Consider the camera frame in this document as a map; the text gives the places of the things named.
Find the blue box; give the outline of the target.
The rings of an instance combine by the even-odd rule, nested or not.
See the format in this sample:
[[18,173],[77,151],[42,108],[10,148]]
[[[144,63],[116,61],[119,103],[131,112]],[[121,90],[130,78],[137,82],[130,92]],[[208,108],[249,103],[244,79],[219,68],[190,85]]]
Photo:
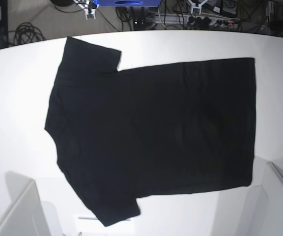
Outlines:
[[101,7],[141,6],[157,7],[161,0],[97,0]]

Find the black T-shirt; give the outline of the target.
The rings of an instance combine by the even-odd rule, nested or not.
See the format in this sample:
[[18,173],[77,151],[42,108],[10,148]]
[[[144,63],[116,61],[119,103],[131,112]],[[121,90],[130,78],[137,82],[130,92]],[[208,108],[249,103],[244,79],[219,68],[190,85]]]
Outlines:
[[121,52],[67,38],[45,130],[57,164],[95,216],[131,218],[138,198],[249,186],[253,58],[118,71]]

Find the white power strip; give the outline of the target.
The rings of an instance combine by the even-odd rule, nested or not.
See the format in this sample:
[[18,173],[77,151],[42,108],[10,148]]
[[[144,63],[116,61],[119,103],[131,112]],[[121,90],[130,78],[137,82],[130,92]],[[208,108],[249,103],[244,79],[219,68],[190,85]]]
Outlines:
[[164,15],[155,14],[152,18],[152,21],[155,24],[165,25],[179,25],[179,26],[193,26],[193,25],[202,25],[207,24],[211,27],[235,27],[241,20],[239,18],[228,18],[220,15],[214,14],[202,14],[202,15],[190,15],[190,14],[176,14],[176,13],[167,13]]

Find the white partition panel right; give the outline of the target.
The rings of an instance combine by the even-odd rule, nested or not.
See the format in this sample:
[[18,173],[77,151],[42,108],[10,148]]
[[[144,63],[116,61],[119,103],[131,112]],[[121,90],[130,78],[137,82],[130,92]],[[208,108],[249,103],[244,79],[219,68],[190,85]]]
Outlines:
[[271,162],[247,194],[237,235],[283,236],[283,177]]

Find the white partition panel left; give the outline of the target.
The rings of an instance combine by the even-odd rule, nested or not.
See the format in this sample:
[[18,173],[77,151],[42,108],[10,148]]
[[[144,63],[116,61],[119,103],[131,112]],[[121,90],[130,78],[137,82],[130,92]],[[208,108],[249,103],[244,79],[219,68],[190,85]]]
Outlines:
[[50,236],[36,183],[28,180],[0,218],[0,236]]

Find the white partition panel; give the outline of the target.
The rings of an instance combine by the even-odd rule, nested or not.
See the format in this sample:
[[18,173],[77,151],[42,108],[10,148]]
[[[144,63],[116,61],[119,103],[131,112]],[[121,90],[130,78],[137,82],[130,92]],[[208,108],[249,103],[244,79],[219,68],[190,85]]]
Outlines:
[[271,162],[247,194],[237,235],[283,236],[283,177]]
[[36,183],[28,180],[0,218],[0,236],[50,236]]

